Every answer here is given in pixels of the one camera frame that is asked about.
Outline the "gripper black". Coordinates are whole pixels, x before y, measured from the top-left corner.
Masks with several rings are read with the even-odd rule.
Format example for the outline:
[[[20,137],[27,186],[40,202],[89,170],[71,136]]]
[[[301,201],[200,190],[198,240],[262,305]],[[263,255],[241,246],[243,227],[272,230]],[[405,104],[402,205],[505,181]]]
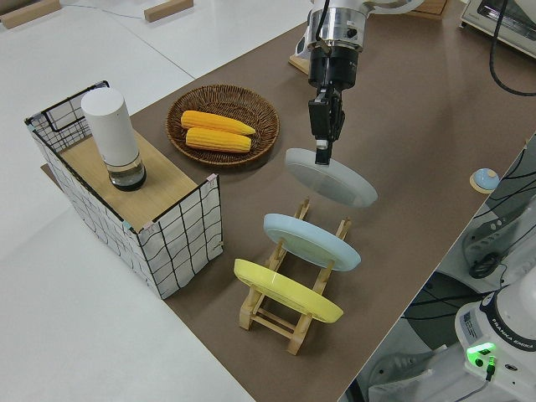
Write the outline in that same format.
[[[310,55],[308,82],[316,88],[334,86],[338,90],[354,87],[358,68],[359,52],[343,46],[333,46],[326,54],[316,47]],[[339,139],[345,114],[340,91],[334,90],[330,100],[327,89],[320,89],[317,96],[308,102],[312,135],[316,141],[316,164],[329,164],[332,142]]]

